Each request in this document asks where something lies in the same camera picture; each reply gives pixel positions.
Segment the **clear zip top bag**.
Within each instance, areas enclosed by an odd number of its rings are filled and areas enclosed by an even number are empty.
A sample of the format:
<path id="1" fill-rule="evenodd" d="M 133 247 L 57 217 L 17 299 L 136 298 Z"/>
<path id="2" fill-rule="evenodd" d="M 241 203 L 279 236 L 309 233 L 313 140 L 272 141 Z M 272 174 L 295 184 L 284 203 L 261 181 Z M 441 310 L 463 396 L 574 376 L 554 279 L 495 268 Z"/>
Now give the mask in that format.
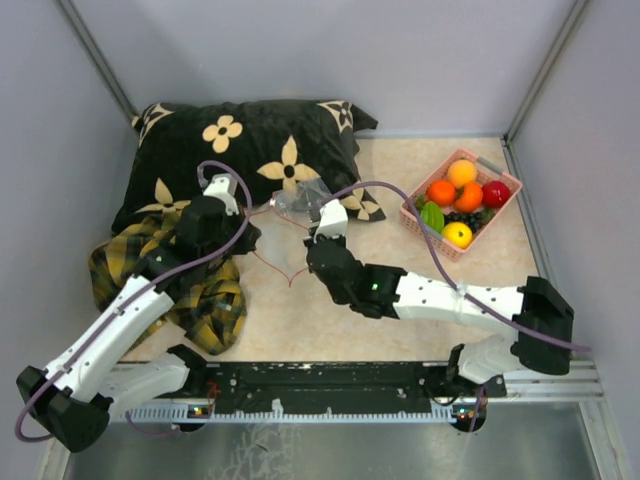
<path id="1" fill-rule="evenodd" d="M 302 181 L 293 193 L 279 190 L 251 210 L 252 222 L 262 231 L 253 255 L 282 277 L 288 287 L 307 271 L 301 241 L 307 236 L 321 201 L 329 196 L 323 180 Z"/>

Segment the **yellow lemon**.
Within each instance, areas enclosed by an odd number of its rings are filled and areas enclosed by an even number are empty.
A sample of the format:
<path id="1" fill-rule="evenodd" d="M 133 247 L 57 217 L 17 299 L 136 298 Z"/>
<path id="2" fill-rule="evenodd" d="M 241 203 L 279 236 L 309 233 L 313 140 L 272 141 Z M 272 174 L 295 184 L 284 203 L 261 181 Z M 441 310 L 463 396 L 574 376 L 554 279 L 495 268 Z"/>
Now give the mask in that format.
<path id="1" fill-rule="evenodd" d="M 441 235 L 460 249 L 467 249 L 473 241 L 473 231 L 462 222 L 446 224 L 441 231 Z"/>

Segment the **yellow-orange peach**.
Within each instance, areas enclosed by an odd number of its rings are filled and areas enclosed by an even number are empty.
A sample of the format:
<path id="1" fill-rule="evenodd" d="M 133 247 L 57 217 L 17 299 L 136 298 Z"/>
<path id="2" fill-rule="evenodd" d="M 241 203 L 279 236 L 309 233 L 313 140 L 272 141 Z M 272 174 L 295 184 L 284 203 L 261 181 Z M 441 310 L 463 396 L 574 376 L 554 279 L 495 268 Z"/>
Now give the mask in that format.
<path id="1" fill-rule="evenodd" d="M 477 175 L 476 164 L 468 159 L 458 159 L 452 162 L 447 170 L 447 179 L 456 189 L 475 182 Z"/>

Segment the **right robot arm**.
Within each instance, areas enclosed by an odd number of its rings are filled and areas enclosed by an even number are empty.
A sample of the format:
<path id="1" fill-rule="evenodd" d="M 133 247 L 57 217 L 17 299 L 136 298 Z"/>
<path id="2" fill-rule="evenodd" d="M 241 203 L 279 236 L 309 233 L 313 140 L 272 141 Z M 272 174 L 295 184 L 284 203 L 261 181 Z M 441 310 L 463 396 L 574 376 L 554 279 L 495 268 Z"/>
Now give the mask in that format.
<path id="1" fill-rule="evenodd" d="M 364 264 L 343 237 L 304 242 L 312 274 L 332 301 L 373 319 L 437 320 L 488 332 L 452 348 L 445 380 L 461 396 L 515 371 L 564 376 L 571 365 L 574 310 L 546 279 L 519 287 L 451 287 L 403 268 Z"/>

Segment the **red apple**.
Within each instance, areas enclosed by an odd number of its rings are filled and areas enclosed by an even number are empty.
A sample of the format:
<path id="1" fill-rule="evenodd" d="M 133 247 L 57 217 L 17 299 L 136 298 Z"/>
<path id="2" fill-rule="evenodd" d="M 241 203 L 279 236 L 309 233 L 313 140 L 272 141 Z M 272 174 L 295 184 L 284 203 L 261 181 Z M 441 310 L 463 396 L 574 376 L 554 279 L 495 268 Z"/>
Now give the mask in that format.
<path id="1" fill-rule="evenodd" d="M 511 190 L 501 181 L 491 181 L 482 186 L 483 205 L 492 209 L 502 208 L 511 198 Z"/>

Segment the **pink plastic basket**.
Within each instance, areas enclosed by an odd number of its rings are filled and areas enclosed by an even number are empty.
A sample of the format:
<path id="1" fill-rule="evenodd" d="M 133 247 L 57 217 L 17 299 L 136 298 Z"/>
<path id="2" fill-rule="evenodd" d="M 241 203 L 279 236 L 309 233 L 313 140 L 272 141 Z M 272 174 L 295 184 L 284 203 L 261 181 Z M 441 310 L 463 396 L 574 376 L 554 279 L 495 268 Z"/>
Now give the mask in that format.
<path id="1" fill-rule="evenodd" d="M 476 164 L 478 175 L 476 183 L 481 187 L 491 181 L 501 181 L 508 186 L 511 190 L 511 198 L 500 209 L 492 209 L 482 205 L 474 212 L 483 211 L 486 215 L 487 223 L 485 226 L 473 234 L 473 241 L 467 249 L 460 249 L 444 239 L 440 233 L 437 233 L 424 224 L 421 219 L 421 209 L 423 205 L 428 202 L 426 195 L 427 188 L 435 181 L 448 180 L 447 170 L 452 162 L 458 159 L 468 159 Z M 423 230 L 426 230 L 429 234 L 429 238 L 436 250 L 442 253 L 445 257 L 451 261 L 458 261 L 465 252 L 480 238 L 484 231 L 497 220 L 500 213 L 506 208 L 511 200 L 520 192 L 522 183 L 517 178 L 513 177 L 509 173 L 501 170 L 486 159 L 479 157 L 472 152 L 465 149 L 458 149 L 454 151 L 440 166 L 438 166 L 426 179 L 409 195 L 409 200 L 404 202 L 400 207 L 400 223 L 404 225 L 408 230 L 415 233 L 418 237 L 422 237 Z M 453 208 L 453 204 L 449 207 L 440 207 L 445 214 L 450 212 L 458 212 Z"/>

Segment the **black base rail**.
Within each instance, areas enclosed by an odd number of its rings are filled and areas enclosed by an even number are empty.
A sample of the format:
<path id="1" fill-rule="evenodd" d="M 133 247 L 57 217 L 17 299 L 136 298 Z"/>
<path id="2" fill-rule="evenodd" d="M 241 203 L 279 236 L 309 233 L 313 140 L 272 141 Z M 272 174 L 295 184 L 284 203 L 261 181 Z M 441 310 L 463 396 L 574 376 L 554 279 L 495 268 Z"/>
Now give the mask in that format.
<path id="1" fill-rule="evenodd" d="M 162 399 L 200 398 L 220 414 L 267 413 L 274 401 L 285 414 L 430 413 L 473 398 L 479 386 L 442 363 L 221 362 Z"/>

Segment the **yellow plaid shirt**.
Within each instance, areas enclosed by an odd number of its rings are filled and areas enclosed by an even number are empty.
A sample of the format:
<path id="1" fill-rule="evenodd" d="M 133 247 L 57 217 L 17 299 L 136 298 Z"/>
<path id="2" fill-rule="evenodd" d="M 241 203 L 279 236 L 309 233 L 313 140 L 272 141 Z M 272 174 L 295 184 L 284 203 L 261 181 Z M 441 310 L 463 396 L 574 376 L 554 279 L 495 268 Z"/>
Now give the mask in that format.
<path id="1" fill-rule="evenodd" d="M 88 267 L 95 305 L 105 310 L 132 274 L 137 262 L 164 241 L 173 244 L 180 212 L 149 214 L 97 246 Z M 240 274 L 231 259 L 206 266 L 204 279 L 193 285 L 172 309 L 149 326 L 129 348 L 134 350 L 171 322 L 184 336 L 209 355 L 229 350 L 238 339 L 247 315 Z"/>

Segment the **green leaf fruit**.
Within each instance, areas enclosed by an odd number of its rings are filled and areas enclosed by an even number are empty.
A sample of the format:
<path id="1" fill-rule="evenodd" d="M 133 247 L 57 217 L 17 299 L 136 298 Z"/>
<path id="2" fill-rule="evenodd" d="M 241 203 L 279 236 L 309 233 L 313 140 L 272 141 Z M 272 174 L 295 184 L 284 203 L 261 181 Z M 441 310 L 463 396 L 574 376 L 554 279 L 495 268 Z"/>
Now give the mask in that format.
<path id="1" fill-rule="evenodd" d="M 440 206 L 433 201 L 426 202 L 420 212 L 421 219 L 426 226 L 440 233 L 445 226 L 445 217 Z"/>

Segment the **black floral pillow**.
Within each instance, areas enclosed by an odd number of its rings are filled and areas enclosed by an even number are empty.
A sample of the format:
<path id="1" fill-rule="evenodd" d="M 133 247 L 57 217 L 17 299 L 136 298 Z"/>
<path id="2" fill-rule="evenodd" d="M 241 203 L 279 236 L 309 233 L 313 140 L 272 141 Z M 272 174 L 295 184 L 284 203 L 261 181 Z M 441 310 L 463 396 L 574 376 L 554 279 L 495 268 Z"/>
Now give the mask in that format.
<path id="1" fill-rule="evenodd" d="M 356 133 L 377 120 L 350 101 L 263 100 L 193 106 L 158 102 L 132 121 L 138 133 L 118 234 L 147 215 L 185 208 L 201 192 L 197 167 L 221 162 L 246 182 L 253 202 L 321 180 L 330 192 L 358 184 Z"/>

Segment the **dark grape bunch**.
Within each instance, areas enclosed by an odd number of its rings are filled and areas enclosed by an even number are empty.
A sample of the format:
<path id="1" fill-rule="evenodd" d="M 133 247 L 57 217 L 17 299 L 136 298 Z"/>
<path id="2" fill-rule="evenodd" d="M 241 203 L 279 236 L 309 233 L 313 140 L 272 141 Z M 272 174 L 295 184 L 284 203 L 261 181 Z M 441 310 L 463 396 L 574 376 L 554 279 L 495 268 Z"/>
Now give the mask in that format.
<path id="1" fill-rule="evenodd" d="M 463 223 L 473 234 L 480 231 L 487 223 L 486 215 L 483 211 L 472 213 L 450 212 L 444 215 L 445 224 Z"/>

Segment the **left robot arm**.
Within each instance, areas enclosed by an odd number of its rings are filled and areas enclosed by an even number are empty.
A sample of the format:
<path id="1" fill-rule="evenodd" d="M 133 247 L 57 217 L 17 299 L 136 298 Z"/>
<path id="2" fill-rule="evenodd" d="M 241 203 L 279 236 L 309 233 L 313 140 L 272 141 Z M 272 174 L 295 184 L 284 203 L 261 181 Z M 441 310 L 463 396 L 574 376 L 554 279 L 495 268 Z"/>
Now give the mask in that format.
<path id="1" fill-rule="evenodd" d="M 201 394 L 204 356 L 229 350 L 244 327 L 247 298 L 234 259 L 252 252 L 258 237 L 231 195 L 214 194 L 177 211 L 146 213 L 98 246 L 89 270 L 99 318 L 47 366 L 18 375 L 20 418 L 79 452 L 113 417 L 150 399 Z M 167 323 L 183 330 L 185 344 L 122 381 L 110 378 L 124 355 Z"/>

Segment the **orange tangerine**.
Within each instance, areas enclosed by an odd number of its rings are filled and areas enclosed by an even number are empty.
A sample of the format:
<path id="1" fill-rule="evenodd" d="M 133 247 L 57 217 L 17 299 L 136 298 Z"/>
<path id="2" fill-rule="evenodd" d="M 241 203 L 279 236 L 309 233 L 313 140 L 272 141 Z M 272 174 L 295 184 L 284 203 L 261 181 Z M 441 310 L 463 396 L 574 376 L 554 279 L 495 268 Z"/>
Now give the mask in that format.
<path id="1" fill-rule="evenodd" d="M 476 182 L 469 182 L 456 191 L 453 208 L 460 213 L 472 213 L 483 202 L 482 187 Z"/>
<path id="2" fill-rule="evenodd" d="M 426 195 L 429 201 L 439 207 L 449 207 L 456 200 L 457 190 L 450 181 L 438 180 L 427 188 Z"/>

